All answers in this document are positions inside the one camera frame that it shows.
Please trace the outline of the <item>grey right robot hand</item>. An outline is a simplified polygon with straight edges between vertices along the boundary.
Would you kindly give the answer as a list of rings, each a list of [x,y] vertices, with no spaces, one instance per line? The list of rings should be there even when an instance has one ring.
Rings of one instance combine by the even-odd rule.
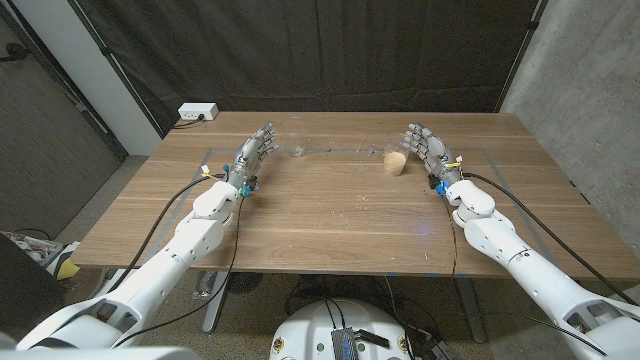
[[[460,162],[441,138],[423,125],[410,123],[402,145],[423,161],[431,189],[446,189],[462,179]]]

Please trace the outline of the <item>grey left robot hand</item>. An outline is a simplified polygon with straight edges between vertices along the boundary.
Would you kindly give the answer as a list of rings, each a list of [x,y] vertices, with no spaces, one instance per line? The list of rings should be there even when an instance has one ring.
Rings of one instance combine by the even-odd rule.
[[[257,174],[261,162],[278,149],[274,144],[274,133],[273,125],[267,123],[236,151],[227,178],[229,184],[240,190],[247,180]]]

